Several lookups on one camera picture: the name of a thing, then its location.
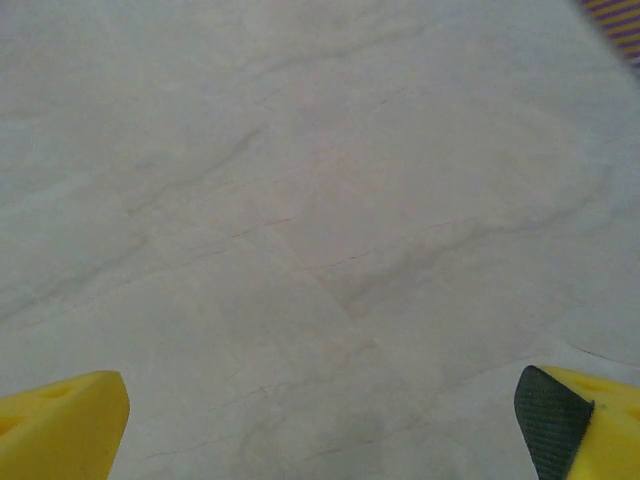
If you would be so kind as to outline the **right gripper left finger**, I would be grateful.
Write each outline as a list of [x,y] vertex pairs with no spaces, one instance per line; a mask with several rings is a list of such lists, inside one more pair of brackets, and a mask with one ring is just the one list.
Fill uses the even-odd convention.
[[106,479],[130,413],[117,371],[96,371],[1,399],[1,477]]

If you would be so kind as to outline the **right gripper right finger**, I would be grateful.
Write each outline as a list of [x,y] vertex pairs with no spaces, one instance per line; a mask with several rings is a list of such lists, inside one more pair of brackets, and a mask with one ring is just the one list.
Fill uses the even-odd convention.
[[553,366],[527,366],[514,411],[540,479],[637,479],[639,388]]

